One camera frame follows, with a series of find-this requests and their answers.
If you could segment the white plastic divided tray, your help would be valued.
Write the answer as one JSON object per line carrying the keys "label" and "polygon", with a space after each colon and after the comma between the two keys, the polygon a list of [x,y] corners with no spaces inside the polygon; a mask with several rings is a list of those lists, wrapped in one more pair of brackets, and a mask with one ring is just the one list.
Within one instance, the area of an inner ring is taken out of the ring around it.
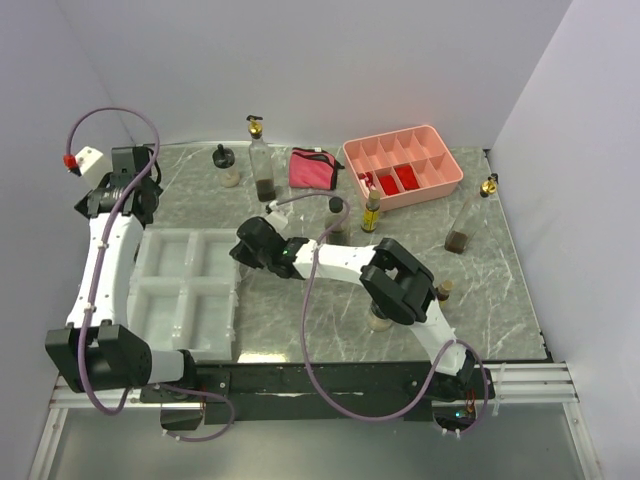
{"label": "white plastic divided tray", "polygon": [[233,359],[239,267],[232,229],[149,229],[136,257],[128,328],[153,350],[201,362]]}

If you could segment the round shaker black spout lid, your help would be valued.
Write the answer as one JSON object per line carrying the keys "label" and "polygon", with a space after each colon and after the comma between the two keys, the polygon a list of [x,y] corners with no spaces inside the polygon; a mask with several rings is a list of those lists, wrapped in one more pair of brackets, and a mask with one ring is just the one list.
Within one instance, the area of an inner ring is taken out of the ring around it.
{"label": "round shaker black spout lid", "polygon": [[230,148],[225,147],[223,144],[218,144],[212,153],[212,161],[222,187],[232,188],[239,184],[240,174],[236,165],[235,154]]}

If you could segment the shaker jar chrome black lid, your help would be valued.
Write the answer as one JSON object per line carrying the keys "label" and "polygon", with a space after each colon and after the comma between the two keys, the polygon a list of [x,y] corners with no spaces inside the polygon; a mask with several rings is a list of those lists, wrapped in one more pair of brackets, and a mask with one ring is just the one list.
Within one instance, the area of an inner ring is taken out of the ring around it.
{"label": "shaker jar chrome black lid", "polygon": [[374,302],[369,307],[367,323],[373,332],[384,332],[392,326],[392,321],[383,314]]}

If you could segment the small yellow label bottle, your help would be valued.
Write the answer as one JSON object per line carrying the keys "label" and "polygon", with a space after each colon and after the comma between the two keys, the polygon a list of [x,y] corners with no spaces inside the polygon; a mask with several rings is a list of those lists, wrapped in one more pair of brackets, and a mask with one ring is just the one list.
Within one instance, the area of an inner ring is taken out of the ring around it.
{"label": "small yellow label bottle", "polygon": [[453,288],[454,288],[454,283],[451,280],[445,280],[441,282],[436,287],[436,296],[438,301],[440,303],[446,302],[449,299]]}

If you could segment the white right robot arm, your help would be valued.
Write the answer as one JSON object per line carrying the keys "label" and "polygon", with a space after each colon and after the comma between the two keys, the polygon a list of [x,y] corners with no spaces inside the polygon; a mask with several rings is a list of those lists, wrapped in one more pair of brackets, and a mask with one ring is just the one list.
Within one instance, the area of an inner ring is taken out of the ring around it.
{"label": "white right robot arm", "polygon": [[246,220],[236,235],[229,255],[246,267],[282,279],[327,279],[363,287],[378,317],[411,330],[428,355],[434,367],[428,395],[444,401],[464,400],[471,391],[491,396],[487,370],[441,310],[434,275],[398,241],[341,246],[286,239],[263,217]]}

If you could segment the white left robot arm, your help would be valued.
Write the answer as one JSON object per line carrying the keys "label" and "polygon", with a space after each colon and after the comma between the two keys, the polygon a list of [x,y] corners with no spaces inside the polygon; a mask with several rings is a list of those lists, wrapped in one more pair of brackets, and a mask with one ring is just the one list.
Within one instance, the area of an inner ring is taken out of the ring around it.
{"label": "white left robot arm", "polygon": [[[127,319],[137,251],[162,193],[160,169],[146,173],[123,206],[116,202],[153,153],[151,146],[143,145],[114,148],[109,158],[93,147],[76,155],[91,189],[74,208],[89,222],[90,245],[78,296],[65,325],[48,331],[45,339],[48,356],[75,393],[85,389],[82,368],[95,391],[164,383],[166,392],[179,402],[199,392],[192,355],[176,347],[151,347],[130,330]],[[78,363],[80,347],[85,349],[83,366]]]}

